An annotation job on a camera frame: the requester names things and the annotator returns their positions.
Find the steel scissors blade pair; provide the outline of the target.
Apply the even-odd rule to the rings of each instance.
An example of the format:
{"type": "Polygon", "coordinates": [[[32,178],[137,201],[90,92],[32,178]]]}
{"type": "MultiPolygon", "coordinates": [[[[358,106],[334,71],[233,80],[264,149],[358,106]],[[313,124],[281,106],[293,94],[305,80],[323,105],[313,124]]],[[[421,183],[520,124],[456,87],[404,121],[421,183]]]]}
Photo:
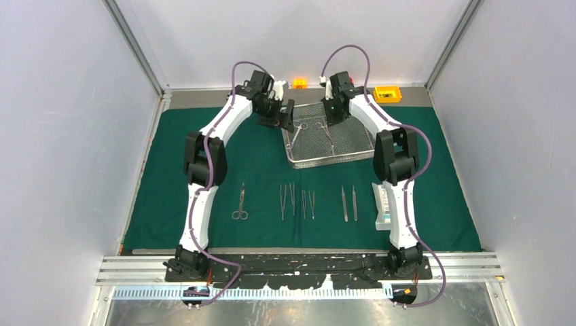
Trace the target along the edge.
{"type": "Polygon", "coordinates": [[[232,218],[234,220],[248,219],[249,214],[248,212],[246,212],[246,210],[244,210],[244,203],[245,203],[245,184],[242,183],[240,188],[238,209],[232,213],[232,218]]]}

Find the surgical scissors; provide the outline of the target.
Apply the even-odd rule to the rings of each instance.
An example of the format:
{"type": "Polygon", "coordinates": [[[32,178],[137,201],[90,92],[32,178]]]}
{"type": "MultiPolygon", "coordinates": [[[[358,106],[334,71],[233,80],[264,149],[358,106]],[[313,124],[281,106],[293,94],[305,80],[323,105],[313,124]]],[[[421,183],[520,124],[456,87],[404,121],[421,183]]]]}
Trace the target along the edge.
{"type": "Polygon", "coordinates": [[[296,131],[294,133],[292,140],[287,144],[287,149],[290,150],[292,150],[293,146],[295,145],[296,139],[298,138],[300,132],[308,128],[308,124],[306,122],[295,122],[294,126],[296,128],[296,131]]]}

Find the steel spatula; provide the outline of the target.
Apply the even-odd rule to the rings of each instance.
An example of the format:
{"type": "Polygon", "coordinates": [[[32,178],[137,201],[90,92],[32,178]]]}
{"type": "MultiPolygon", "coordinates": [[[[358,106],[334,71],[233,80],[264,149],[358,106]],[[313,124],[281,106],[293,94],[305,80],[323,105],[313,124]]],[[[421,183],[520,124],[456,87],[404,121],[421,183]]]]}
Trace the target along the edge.
{"type": "Polygon", "coordinates": [[[293,216],[295,217],[295,203],[296,203],[295,183],[290,183],[289,189],[290,189],[290,194],[291,194],[292,212],[293,212],[293,216]]]}

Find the green surgical cloth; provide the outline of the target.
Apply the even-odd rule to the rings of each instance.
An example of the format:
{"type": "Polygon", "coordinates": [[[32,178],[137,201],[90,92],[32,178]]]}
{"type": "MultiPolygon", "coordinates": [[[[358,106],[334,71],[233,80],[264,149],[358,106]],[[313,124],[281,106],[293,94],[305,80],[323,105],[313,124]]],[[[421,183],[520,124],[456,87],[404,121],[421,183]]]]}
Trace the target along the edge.
{"type": "MultiPolygon", "coordinates": [[[[431,107],[388,107],[404,124],[429,138],[433,157],[414,184],[414,210],[419,236],[435,251],[480,251],[482,246],[438,118],[431,107]]],[[[173,250],[183,233],[188,190],[183,174],[185,136],[208,124],[216,108],[171,109],[161,115],[145,165],[124,249],[173,250]]],[[[290,167],[280,130],[255,118],[245,120],[226,146],[228,173],[219,186],[209,221],[209,245],[217,247],[288,247],[318,249],[382,249],[389,233],[377,231],[370,159],[316,168],[290,167]],[[246,220],[234,220],[240,188],[245,184],[246,220]],[[289,184],[295,183],[295,217],[289,184]],[[281,221],[280,185],[287,185],[285,220],[281,221]],[[353,185],[358,221],[353,216],[353,185]],[[348,222],[342,210],[346,192],[348,222]],[[306,219],[302,195],[306,190],[306,219]],[[315,219],[308,193],[315,193],[315,219]]]]}

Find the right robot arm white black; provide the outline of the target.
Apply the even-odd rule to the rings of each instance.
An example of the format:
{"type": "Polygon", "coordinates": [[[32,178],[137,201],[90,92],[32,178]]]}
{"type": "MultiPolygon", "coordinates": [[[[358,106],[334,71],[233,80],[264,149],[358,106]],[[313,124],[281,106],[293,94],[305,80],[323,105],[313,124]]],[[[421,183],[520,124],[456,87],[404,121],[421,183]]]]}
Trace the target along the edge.
{"type": "Polygon", "coordinates": [[[322,76],[321,102],[330,126],[358,119],[374,138],[373,167],[382,181],[391,217],[387,265],[390,275],[406,278],[422,262],[423,248],[415,227],[413,178],[420,165],[416,132],[387,114],[348,72],[322,76]]]}

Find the long steel forceps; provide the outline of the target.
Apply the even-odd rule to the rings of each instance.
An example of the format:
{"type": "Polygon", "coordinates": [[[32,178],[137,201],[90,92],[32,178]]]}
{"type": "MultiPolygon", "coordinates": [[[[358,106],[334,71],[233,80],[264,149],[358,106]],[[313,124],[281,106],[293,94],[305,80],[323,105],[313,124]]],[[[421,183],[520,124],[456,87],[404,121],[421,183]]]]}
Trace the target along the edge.
{"type": "Polygon", "coordinates": [[[281,221],[285,220],[285,204],[287,198],[287,185],[280,185],[280,205],[281,205],[281,221]]]}

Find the white paper packet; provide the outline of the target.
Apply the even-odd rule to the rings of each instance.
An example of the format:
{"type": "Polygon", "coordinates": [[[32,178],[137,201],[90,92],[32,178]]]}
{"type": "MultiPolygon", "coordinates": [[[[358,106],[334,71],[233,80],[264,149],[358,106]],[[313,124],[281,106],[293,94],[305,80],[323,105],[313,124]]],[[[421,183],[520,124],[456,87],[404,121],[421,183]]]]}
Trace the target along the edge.
{"type": "Polygon", "coordinates": [[[378,211],[375,227],[377,231],[391,230],[391,214],[386,189],[383,184],[372,183],[376,208],[378,211]]]}

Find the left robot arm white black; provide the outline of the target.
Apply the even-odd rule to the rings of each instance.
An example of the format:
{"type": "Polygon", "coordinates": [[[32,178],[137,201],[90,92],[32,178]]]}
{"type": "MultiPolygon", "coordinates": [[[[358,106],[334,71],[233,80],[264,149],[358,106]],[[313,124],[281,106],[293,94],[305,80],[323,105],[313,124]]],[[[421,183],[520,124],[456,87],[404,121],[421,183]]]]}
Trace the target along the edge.
{"type": "Polygon", "coordinates": [[[199,131],[185,137],[183,173],[189,200],[185,226],[175,256],[164,262],[166,281],[200,281],[206,278],[212,259],[209,221],[218,187],[228,172],[226,145],[238,127],[252,114],[257,123],[270,128],[294,129],[293,106],[283,106],[286,81],[255,70],[250,79],[232,88],[219,113],[199,131]]]}

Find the thin steel tweezers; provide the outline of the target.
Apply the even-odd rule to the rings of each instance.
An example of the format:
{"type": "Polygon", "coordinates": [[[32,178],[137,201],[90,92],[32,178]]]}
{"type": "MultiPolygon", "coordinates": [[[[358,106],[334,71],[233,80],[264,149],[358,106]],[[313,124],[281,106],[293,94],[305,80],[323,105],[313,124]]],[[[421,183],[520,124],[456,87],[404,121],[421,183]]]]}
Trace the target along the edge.
{"type": "Polygon", "coordinates": [[[312,217],[312,219],[315,219],[315,193],[309,192],[308,193],[308,199],[309,199],[309,203],[310,203],[311,217],[312,217]]]}

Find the steel scalpel handle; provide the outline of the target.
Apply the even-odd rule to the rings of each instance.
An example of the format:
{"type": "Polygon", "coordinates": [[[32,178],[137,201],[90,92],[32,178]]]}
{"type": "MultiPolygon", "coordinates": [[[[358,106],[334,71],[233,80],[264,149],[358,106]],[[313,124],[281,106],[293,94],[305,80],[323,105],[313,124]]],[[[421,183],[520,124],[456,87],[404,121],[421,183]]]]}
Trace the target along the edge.
{"type": "Polygon", "coordinates": [[[343,210],[344,221],[347,223],[348,222],[348,209],[347,209],[346,192],[345,192],[344,186],[342,186],[341,194],[342,194],[342,210],[343,210]]]}
{"type": "Polygon", "coordinates": [[[356,193],[354,185],[353,185],[353,190],[352,190],[352,197],[353,197],[353,216],[354,216],[354,220],[358,221],[357,193],[356,193]]]}

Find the metal mesh tray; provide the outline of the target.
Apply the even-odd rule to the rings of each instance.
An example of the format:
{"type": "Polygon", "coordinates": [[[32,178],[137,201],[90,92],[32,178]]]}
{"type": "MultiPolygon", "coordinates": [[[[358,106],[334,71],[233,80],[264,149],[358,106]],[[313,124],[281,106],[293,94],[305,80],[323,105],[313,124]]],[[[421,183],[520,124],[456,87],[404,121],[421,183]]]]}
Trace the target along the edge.
{"type": "Polygon", "coordinates": [[[374,136],[355,117],[330,126],[322,103],[293,108],[294,131],[282,129],[289,165],[313,168],[374,156],[374,136]]]}

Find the surgical forceps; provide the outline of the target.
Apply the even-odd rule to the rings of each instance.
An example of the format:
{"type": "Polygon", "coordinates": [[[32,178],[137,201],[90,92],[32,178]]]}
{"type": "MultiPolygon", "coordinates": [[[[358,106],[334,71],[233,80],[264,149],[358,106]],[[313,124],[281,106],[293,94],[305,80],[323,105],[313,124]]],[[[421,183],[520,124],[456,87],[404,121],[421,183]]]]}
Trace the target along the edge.
{"type": "Polygon", "coordinates": [[[327,139],[330,143],[330,149],[331,149],[332,155],[334,156],[336,154],[335,149],[334,149],[335,145],[334,145],[334,141],[333,141],[333,139],[329,133],[327,123],[326,122],[317,122],[317,128],[321,129],[324,132],[325,136],[327,137],[327,139]]]}

